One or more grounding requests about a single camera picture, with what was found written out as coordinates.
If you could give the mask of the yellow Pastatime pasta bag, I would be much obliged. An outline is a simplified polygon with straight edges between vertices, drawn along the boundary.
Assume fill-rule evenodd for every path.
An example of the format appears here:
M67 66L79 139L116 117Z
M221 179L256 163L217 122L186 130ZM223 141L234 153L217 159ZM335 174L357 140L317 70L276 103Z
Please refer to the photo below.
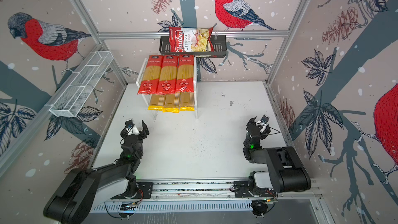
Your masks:
M149 111L163 111L166 95L152 94L148 105Z

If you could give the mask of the red spaghetti bag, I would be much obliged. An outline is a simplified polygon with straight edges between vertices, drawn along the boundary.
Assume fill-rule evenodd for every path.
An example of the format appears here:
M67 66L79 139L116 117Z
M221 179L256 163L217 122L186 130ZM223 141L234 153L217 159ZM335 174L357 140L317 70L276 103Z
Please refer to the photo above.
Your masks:
M177 69L176 92L194 92L194 56L180 55Z
M163 58L158 95L174 94L176 91L178 56L165 56Z
M138 94L155 94L157 92L163 56L152 55L149 57Z

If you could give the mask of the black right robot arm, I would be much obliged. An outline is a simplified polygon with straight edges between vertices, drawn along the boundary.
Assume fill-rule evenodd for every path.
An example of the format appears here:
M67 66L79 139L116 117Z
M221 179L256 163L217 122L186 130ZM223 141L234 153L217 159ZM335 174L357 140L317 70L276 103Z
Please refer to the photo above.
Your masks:
M273 190L276 193L302 192L311 188L311 178L292 146L263 148L261 141L272 135L263 116L251 118L246 125L243 142L245 159L252 164L266 165L266 171L252 172L248 177L249 190L255 196Z

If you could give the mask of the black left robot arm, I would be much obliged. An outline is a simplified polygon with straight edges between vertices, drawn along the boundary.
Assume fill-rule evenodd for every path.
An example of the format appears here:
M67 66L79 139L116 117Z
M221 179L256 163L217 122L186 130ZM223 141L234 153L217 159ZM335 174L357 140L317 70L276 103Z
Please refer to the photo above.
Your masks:
M126 182L122 194L128 198L139 195L138 203L141 203L145 194L134 173L144 155L143 140L149 134L144 122L139 130L133 119L127 120L120 133L122 152L119 159L94 169L71 170L45 205L43 215L62 224L80 224L94 206L98 190L120 180Z

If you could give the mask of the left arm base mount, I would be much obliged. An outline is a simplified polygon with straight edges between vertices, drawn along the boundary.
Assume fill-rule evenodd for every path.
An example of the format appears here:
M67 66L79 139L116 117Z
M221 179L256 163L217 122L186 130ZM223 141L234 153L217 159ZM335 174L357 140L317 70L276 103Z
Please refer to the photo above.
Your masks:
M127 189L118 197L120 199L150 199L153 190L153 182L129 182Z

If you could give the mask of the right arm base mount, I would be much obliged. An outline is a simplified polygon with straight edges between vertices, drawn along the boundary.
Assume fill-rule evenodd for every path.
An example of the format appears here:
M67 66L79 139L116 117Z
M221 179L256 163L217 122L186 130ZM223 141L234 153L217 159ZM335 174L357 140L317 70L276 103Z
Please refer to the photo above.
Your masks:
M259 188L248 180L236 180L230 190L236 198L277 198L277 193L272 188Z

